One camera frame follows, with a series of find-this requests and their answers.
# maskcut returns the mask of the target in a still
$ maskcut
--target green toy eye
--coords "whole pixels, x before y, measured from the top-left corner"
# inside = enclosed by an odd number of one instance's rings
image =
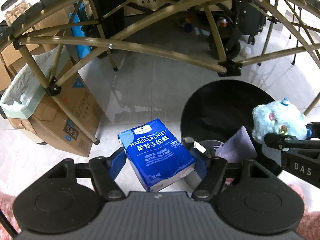
[[[287,128],[285,125],[282,125],[282,126],[279,128],[279,132],[280,132],[281,134],[287,135],[287,134],[288,134],[288,128]]]

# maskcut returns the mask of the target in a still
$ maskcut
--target trash bag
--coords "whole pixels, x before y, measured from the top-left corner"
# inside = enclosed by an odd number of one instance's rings
[[[49,78],[58,47],[40,55],[33,56],[38,66]],[[57,74],[70,60],[70,54],[63,47],[58,63]],[[15,76],[10,86],[0,99],[0,106],[7,117],[28,119],[45,95],[44,88],[26,64]]]

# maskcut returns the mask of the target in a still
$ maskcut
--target plush toy eye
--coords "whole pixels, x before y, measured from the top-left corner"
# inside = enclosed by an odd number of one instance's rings
[[[276,119],[275,114],[274,113],[269,114],[269,119],[270,121],[275,120]]]
[[[279,128],[279,132],[280,132],[281,134],[287,135],[287,134],[288,134],[288,128],[287,128],[285,125],[282,125],[282,126]]]

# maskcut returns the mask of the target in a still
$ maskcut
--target metal rivet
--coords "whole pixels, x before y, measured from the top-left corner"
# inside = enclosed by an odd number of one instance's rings
[[[122,197],[122,193],[119,190],[110,190],[107,193],[108,198],[117,199]]]
[[[195,196],[198,198],[207,198],[210,196],[210,193],[207,190],[199,189],[195,192]]]

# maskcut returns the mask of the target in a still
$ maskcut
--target blue tissue pack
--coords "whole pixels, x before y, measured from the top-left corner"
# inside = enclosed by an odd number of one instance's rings
[[[146,191],[157,192],[194,170],[195,158],[159,119],[118,138]]]

